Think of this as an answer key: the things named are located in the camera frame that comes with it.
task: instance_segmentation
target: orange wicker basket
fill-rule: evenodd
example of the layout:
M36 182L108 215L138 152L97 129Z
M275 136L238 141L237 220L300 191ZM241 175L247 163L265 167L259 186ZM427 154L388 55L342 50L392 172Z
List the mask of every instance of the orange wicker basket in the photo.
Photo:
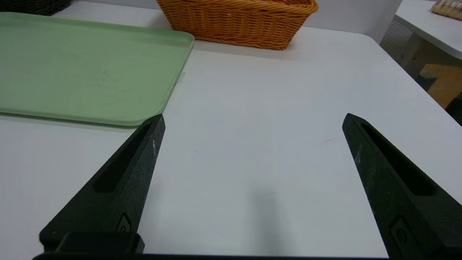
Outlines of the orange wicker basket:
M316 0L157 0L172 29L198 40L283 50Z

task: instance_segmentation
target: wicker basket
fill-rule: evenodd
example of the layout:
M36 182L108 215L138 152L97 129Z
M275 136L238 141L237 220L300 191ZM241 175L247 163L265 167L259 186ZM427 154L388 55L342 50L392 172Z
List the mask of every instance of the wicker basket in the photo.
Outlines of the wicker basket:
M157 0L172 29L196 39L285 49L316 0Z
M0 12L52 15L71 4L71 0L0 0Z

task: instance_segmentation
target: plastic tray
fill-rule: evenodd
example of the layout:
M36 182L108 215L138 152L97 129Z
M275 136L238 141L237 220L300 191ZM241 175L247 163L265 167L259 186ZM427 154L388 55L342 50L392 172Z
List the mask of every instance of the plastic tray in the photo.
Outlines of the plastic tray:
M0 12L0 112L135 126L191 52L180 31Z

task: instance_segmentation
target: table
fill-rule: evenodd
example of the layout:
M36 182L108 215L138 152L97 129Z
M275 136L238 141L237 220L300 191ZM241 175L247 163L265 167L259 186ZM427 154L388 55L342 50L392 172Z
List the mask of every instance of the table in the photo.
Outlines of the table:
M396 20L413 32L400 62L403 67L416 57L424 63L462 66L461 21L432 13L434 4L403 0L396 12Z
M59 17L167 28L75 1ZM386 257L343 136L368 120L457 201L462 128L371 38L304 27L284 51L196 41L164 110L145 253ZM0 116L0 249L38 233L134 129Z

